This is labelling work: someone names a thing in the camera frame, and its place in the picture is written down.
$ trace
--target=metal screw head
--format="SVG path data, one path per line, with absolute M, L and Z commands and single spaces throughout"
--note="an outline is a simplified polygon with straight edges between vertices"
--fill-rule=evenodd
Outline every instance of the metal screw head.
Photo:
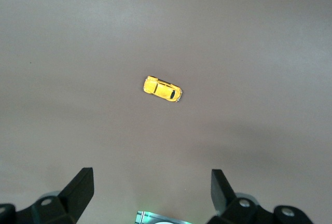
M 241 199 L 239 203 L 242 207 L 250 207 L 250 203 L 246 199 Z
M 41 206 L 46 206 L 52 202 L 52 199 L 45 199 L 41 202 Z
M 295 216 L 293 210 L 291 210 L 291 209 L 288 208 L 288 207 L 284 207 L 284 208 L 282 208 L 282 209 L 281 209 L 281 212 L 282 212 L 284 215 L 287 215 L 287 216 L 289 216 L 289 217 L 293 217 L 293 216 Z

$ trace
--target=gray surface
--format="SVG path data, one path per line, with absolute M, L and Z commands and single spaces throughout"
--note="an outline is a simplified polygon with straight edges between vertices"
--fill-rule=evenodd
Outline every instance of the gray surface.
M 1 202 L 92 166 L 79 223 L 201 224 L 220 168 L 267 210 L 330 223 L 331 21 L 332 0 L 0 0 Z

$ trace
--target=toy car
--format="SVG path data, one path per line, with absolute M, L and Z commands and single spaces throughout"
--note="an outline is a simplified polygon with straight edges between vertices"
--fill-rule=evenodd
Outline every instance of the toy car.
M 181 88 L 154 76 L 145 79 L 143 90 L 171 102 L 178 102 L 182 95 Z

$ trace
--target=teal object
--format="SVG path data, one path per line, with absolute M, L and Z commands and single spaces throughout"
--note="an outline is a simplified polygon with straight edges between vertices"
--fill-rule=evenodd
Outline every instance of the teal object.
M 135 224 L 191 224 L 186 221 L 157 215 L 151 212 L 138 211 Z

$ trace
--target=black mechanical part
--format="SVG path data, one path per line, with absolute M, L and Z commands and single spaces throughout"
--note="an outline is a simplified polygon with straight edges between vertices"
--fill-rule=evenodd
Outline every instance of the black mechanical part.
M 83 168 L 57 196 L 41 198 L 18 212 L 12 204 L 0 204 L 0 224 L 75 224 L 93 194 L 93 169 Z
M 212 170 L 211 198 L 217 211 L 207 224 L 313 224 L 292 206 L 277 206 L 273 213 L 247 198 L 238 198 L 222 170 Z

